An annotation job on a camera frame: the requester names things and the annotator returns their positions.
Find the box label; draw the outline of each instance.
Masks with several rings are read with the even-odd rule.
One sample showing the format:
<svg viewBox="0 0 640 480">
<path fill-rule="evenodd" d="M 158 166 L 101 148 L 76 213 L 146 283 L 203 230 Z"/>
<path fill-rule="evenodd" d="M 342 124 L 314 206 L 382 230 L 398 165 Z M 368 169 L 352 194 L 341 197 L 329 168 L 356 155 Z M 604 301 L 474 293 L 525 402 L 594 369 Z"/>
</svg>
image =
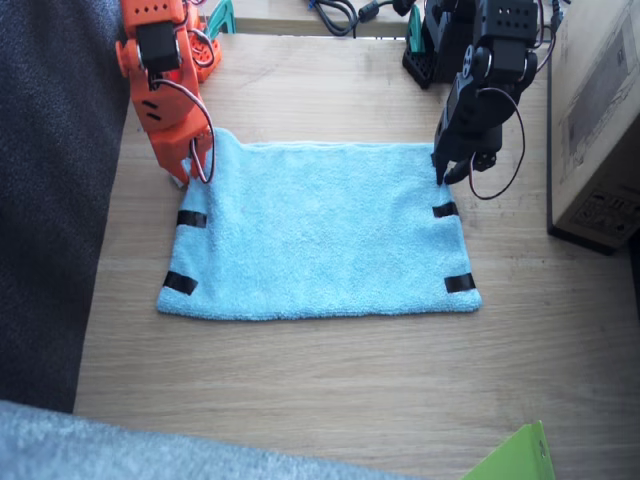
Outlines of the box label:
<svg viewBox="0 0 640 480">
<path fill-rule="evenodd" d="M 560 184 L 584 161 L 585 153 L 635 84 L 640 72 L 633 26 L 625 9 L 594 67 L 561 120 L 563 165 Z"/>
<path fill-rule="evenodd" d="M 621 239 L 640 226 L 640 203 L 596 190 L 578 209 L 572 222 Z"/>
</svg>

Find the wire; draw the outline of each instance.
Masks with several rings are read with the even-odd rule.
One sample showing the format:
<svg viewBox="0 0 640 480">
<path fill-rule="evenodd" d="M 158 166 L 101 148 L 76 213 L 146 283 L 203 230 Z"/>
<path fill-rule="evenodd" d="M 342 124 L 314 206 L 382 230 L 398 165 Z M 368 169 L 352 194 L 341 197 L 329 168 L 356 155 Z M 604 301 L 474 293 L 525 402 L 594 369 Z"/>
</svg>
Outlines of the wire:
<svg viewBox="0 0 640 480">
<path fill-rule="evenodd" d="M 166 85 L 167 87 L 171 87 L 174 90 L 178 90 L 179 92 L 183 93 L 187 98 L 189 98 L 189 100 L 191 100 L 193 103 L 196 104 L 196 106 L 200 109 L 200 111 L 204 114 L 204 116 L 207 119 L 207 123 L 209 124 L 209 128 L 211 129 L 211 141 L 213 143 L 214 139 L 213 139 L 213 122 L 211 121 L 211 115 L 209 115 L 209 112 L 207 111 L 207 107 L 205 107 L 204 103 L 202 103 L 202 101 L 196 97 L 193 93 L 191 93 L 189 91 L 189 89 L 187 89 L 186 87 L 172 82 L 171 80 L 167 80 L 165 78 L 157 78 L 155 80 L 151 81 L 152 85 L 156 85 L 156 84 L 160 84 L 160 85 Z M 198 170 L 198 176 L 200 177 L 200 180 L 202 180 L 202 183 L 210 183 L 211 180 L 213 179 L 213 174 L 215 172 L 215 165 L 216 165 L 216 159 L 215 159 L 215 145 L 212 145 L 211 147 L 211 167 L 209 170 L 209 178 L 206 178 L 204 176 L 204 171 L 202 170 L 202 166 L 200 165 L 200 159 L 198 158 L 198 153 L 196 152 L 196 139 L 193 138 L 191 140 L 191 143 L 189 144 L 189 150 L 191 152 L 191 158 L 194 160 L 193 163 L 195 163 L 196 165 L 196 170 Z"/>
<path fill-rule="evenodd" d="M 549 50 L 547 51 L 547 56 L 544 57 L 544 60 L 542 60 L 540 65 L 538 65 L 538 68 L 536 69 L 536 73 L 540 72 L 540 70 L 542 70 L 542 68 L 547 64 L 547 62 L 551 58 L 551 54 L 553 53 L 553 49 L 556 46 L 556 32 L 554 32 L 553 29 L 548 25 L 546 25 L 544 28 L 548 28 L 549 31 L 551 32 L 551 45 L 549 45 Z"/>
<path fill-rule="evenodd" d="M 542 0 L 538 0 L 538 10 L 540 12 L 540 40 L 538 40 L 538 43 L 536 43 L 533 48 L 540 48 L 544 43 L 544 8 L 542 6 Z"/>
<path fill-rule="evenodd" d="M 336 10 L 340 10 L 344 13 L 347 17 L 347 27 L 341 27 L 331 20 L 325 13 L 322 5 L 335 8 Z M 358 23 L 360 23 L 360 19 L 358 18 L 358 13 L 356 12 L 355 7 L 349 0 L 315 0 L 313 1 L 313 7 L 316 9 L 318 15 L 320 15 L 320 19 L 332 35 L 335 35 L 336 37 L 344 37 L 353 32 L 353 38 L 356 38 L 356 27 L 358 26 Z"/>
<path fill-rule="evenodd" d="M 471 191 L 480 200 L 493 200 L 494 198 L 498 198 L 500 195 L 502 195 L 504 192 L 506 192 L 509 189 L 509 187 L 511 186 L 511 184 L 513 183 L 513 181 L 518 176 L 518 172 L 520 171 L 520 167 L 522 166 L 522 160 L 524 159 L 524 154 L 525 154 L 525 152 L 527 150 L 527 147 L 526 147 L 526 143 L 525 143 L 524 122 L 522 121 L 522 116 L 520 115 L 520 110 L 518 109 L 518 104 L 513 100 L 513 98 L 511 98 L 511 95 L 509 95 L 504 90 L 500 90 L 499 88 L 493 88 L 493 87 L 487 87 L 487 88 L 482 88 L 482 89 L 478 90 L 478 93 L 482 93 L 482 92 L 498 92 L 498 93 L 504 95 L 506 98 L 508 98 L 509 101 L 513 104 L 514 108 L 516 109 L 516 114 L 518 115 L 518 120 L 520 120 L 520 128 L 522 129 L 522 155 L 520 156 L 520 160 L 518 160 L 518 166 L 516 167 L 516 171 L 513 172 L 513 177 L 511 177 L 511 180 L 509 180 L 509 183 L 507 183 L 507 186 L 504 187 L 502 190 L 500 190 L 498 193 L 496 193 L 494 195 L 490 195 L 488 197 L 478 194 L 478 192 L 476 191 L 476 187 L 475 187 L 475 185 L 473 183 L 473 162 L 476 159 L 476 154 L 474 153 L 473 156 L 471 157 L 471 161 L 469 162 L 469 187 L 471 188 Z"/>
<path fill-rule="evenodd" d="M 205 35 L 204 32 L 195 28 L 193 30 L 187 30 L 187 33 L 193 33 L 202 43 L 207 45 L 209 51 L 211 52 L 211 60 L 206 63 L 202 63 L 200 60 L 193 57 L 193 61 L 195 62 L 195 64 L 200 68 L 207 68 L 213 65 L 213 62 L 215 61 L 215 54 L 213 53 L 213 44 L 211 43 L 211 39 L 207 35 Z"/>
<path fill-rule="evenodd" d="M 187 0 L 182 0 L 182 9 L 184 11 L 184 20 L 181 21 L 180 23 L 176 23 L 173 26 L 173 31 L 174 32 L 177 32 L 178 30 L 180 30 L 189 21 L 189 5 L 187 5 Z"/>
</svg>

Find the green component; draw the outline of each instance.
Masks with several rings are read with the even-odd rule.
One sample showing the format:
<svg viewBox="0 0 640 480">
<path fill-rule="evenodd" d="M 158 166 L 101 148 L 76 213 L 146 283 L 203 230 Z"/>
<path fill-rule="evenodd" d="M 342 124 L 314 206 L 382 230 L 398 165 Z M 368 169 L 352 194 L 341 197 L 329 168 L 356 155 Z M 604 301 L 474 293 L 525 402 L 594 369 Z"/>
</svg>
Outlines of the green component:
<svg viewBox="0 0 640 480">
<path fill-rule="evenodd" d="M 411 7 L 409 26 L 407 28 L 407 43 L 411 46 L 411 53 L 425 53 L 424 39 L 422 38 L 422 23 L 420 22 L 420 10 L 417 6 Z"/>
<path fill-rule="evenodd" d="M 218 3 L 218 6 L 207 21 L 207 31 L 205 33 L 211 40 L 215 40 L 221 31 L 223 33 L 236 33 L 236 17 L 233 14 L 231 0 L 220 0 L 220 3 Z"/>
<path fill-rule="evenodd" d="M 462 480 L 555 480 L 542 422 L 525 425 Z"/>
</svg>

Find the black tape strip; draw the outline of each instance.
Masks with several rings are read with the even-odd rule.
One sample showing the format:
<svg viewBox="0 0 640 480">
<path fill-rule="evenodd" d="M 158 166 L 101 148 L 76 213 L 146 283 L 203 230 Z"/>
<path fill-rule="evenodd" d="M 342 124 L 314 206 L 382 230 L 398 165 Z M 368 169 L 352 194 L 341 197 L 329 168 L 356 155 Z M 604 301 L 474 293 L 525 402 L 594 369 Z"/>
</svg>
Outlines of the black tape strip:
<svg viewBox="0 0 640 480">
<path fill-rule="evenodd" d="M 207 216 L 204 213 L 180 210 L 178 212 L 178 225 L 204 228 L 207 226 Z"/>
<path fill-rule="evenodd" d="M 458 215 L 458 207 L 454 202 L 445 203 L 439 207 L 433 207 L 433 215 L 436 218 L 448 217 L 449 215 Z"/>
<path fill-rule="evenodd" d="M 447 293 L 466 292 L 467 290 L 476 288 L 476 284 L 470 273 L 457 277 L 447 277 L 444 279 L 444 284 L 447 286 Z"/>
<path fill-rule="evenodd" d="M 198 282 L 193 278 L 185 277 L 184 275 L 172 272 L 171 270 L 167 272 L 167 276 L 165 277 L 163 284 L 165 287 L 169 287 L 170 289 L 176 290 L 180 293 L 186 293 L 187 295 L 191 295 L 197 285 Z"/>
</svg>

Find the wooden surface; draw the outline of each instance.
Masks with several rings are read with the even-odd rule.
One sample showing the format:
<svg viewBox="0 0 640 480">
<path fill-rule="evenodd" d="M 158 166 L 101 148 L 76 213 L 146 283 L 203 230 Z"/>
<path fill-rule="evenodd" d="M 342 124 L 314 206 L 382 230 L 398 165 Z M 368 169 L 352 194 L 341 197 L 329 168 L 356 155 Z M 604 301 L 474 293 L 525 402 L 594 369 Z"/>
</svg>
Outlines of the wooden surface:
<svg viewBox="0 0 640 480">
<path fill-rule="evenodd" d="M 352 0 L 356 11 L 369 3 L 368 0 Z M 200 11 L 209 15 L 217 2 L 209 0 Z M 424 2 L 418 0 L 421 17 L 424 15 Z M 543 0 L 545 23 L 551 19 L 551 6 Z M 278 35 L 330 35 L 315 10 L 309 10 L 309 0 L 233 0 L 238 33 L 268 33 Z M 325 8 L 329 18 L 346 25 L 345 15 L 336 9 Z M 380 13 L 368 23 L 357 27 L 359 37 L 398 37 L 407 34 L 409 15 L 399 16 L 393 6 L 380 7 Z"/>
<path fill-rule="evenodd" d="M 236 35 L 222 46 L 203 98 L 243 142 L 433 139 L 448 87 L 421 91 L 402 42 Z M 156 312 L 182 194 L 130 109 L 76 413 L 436 479 L 542 420 L 559 479 L 637 478 L 629 258 L 547 236 L 545 102 L 542 73 L 521 102 L 527 156 L 504 197 L 454 188 L 479 312 L 258 324 Z M 510 120 L 478 188 L 503 185 L 519 153 Z"/>
</svg>

